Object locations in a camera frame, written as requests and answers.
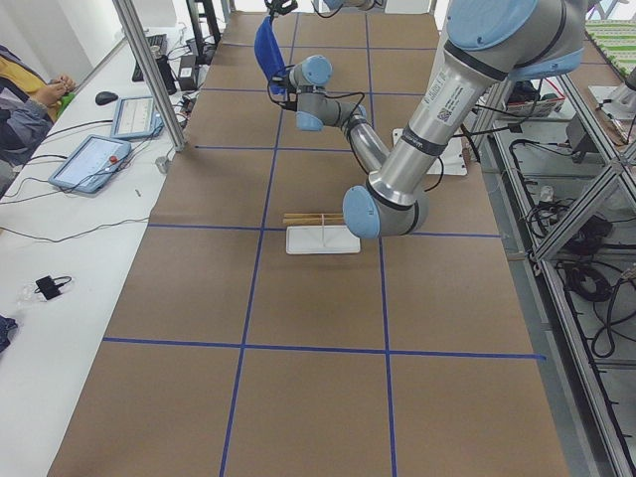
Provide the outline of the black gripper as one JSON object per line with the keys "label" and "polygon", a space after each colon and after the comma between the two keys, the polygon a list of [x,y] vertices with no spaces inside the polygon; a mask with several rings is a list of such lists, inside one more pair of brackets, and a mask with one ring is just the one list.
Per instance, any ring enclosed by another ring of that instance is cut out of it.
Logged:
{"label": "black gripper", "polygon": [[264,5],[270,19],[288,15],[298,8],[296,0],[265,0]]}
{"label": "black gripper", "polygon": [[293,67],[284,67],[267,81],[269,100],[282,110],[297,111],[296,87],[291,82]]}

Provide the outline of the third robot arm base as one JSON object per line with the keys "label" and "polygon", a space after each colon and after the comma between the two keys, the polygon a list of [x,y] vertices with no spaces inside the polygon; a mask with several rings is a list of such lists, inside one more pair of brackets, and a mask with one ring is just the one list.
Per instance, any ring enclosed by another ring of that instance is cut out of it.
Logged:
{"label": "third robot arm base", "polygon": [[635,137],[635,70],[618,86],[592,85],[589,88],[600,110],[616,129],[620,142]]}

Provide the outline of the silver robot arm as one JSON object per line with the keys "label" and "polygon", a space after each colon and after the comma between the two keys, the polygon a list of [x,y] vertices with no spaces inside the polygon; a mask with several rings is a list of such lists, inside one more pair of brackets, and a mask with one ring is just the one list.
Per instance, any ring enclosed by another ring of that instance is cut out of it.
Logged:
{"label": "silver robot arm", "polygon": [[575,70],[582,59],[589,1],[454,1],[447,11],[444,62],[403,128],[388,148],[367,120],[363,106],[328,96],[333,69],[311,56],[287,66],[273,34],[274,17],[259,25],[254,53],[275,94],[293,93],[280,106],[292,110],[296,126],[342,130],[367,182],[347,191],[344,222],[361,239],[403,236],[417,230],[428,213],[421,181],[446,149],[482,94],[503,80],[533,80]]}
{"label": "silver robot arm", "polygon": [[[323,0],[310,1],[309,5],[312,12],[323,19],[332,18],[345,9],[357,9],[365,12],[386,9],[386,1],[380,0]],[[264,6],[269,18],[274,19],[277,16],[285,16],[295,11],[299,7],[299,2],[296,0],[270,0],[264,1]]]}

